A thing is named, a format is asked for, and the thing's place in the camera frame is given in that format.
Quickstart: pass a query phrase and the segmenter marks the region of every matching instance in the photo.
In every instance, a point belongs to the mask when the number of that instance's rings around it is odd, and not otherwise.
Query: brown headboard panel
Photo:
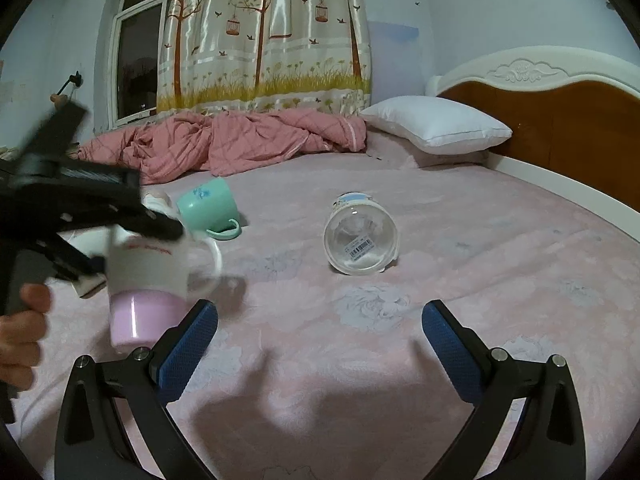
[[[492,151],[570,177],[640,212],[640,99],[599,81],[543,91],[463,82],[440,97],[497,118],[513,138]]]

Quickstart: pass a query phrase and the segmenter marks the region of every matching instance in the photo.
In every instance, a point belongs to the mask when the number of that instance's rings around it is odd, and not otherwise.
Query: tree print curtain
[[[168,0],[158,111],[369,105],[363,0]]]

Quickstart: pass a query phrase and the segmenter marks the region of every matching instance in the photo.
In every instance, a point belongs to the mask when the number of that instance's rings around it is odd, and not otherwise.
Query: green mug handle
[[[229,221],[234,225],[232,229],[228,229],[221,233],[212,231],[211,229],[207,229],[207,234],[214,240],[220,240],[220,241],[233,240],[234,238],[238,238],[242,233],[242,228],[240,227],[240,224],[238,223],[238,221],[234,220],[233,218],[230,218]]]

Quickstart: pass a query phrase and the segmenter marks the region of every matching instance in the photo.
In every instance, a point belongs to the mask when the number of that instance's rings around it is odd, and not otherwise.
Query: transparent jar
[[[324,228],[324,252],[335,269],[351,276],[382,272],[398,250],[398,228],[386,209],[365,193],[338,197]]]

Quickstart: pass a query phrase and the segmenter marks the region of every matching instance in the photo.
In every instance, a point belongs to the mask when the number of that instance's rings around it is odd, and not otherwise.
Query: blue gripper pad
[[[484,391],[480,368],[433,301],[422,310],[422,330],[460,399],[480,404]]]
[[[218,311],[209,303],[198,314],[158,370],[158,399],[163,405],[180,399],[218,329]]]

